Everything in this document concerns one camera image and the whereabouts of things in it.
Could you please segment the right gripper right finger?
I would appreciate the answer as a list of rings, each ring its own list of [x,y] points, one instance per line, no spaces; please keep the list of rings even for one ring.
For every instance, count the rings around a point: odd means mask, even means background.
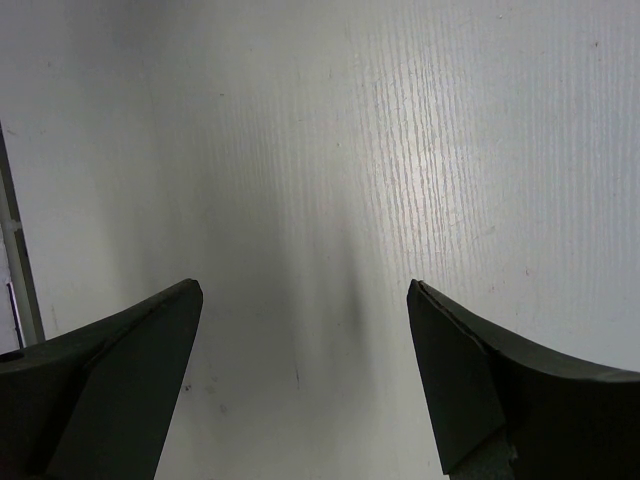
[[[452,479],[635,479],[639,375],[552,350],[422,281],[407,307],[440,465]]]

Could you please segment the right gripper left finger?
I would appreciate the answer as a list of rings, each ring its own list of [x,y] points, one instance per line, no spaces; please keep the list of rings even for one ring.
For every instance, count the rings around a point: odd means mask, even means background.
[[[2,478],[154,478],[202,306],[199,283],[186,279],[2,354]]]

